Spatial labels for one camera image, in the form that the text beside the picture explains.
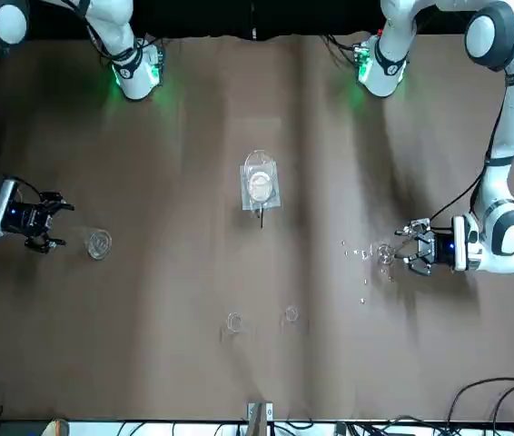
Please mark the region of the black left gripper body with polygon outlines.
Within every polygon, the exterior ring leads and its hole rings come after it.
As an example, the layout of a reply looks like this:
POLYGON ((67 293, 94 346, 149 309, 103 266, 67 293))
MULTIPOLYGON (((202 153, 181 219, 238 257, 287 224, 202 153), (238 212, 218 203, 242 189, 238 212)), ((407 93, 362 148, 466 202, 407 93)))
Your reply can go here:
POLYGON ((455 264, 454 235, 449 232, 428 231, 416 237, 418 242, 418 258, 426 264, 455 264))

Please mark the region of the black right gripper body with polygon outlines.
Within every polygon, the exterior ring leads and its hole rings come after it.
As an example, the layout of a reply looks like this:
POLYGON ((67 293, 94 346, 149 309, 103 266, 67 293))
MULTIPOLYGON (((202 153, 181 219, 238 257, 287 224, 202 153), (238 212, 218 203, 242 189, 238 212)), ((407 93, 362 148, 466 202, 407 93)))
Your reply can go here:
POLYGON ((4 231, 23 236, 47 233, 53 217, 43 204, 11 203, 4 215, 4 231))

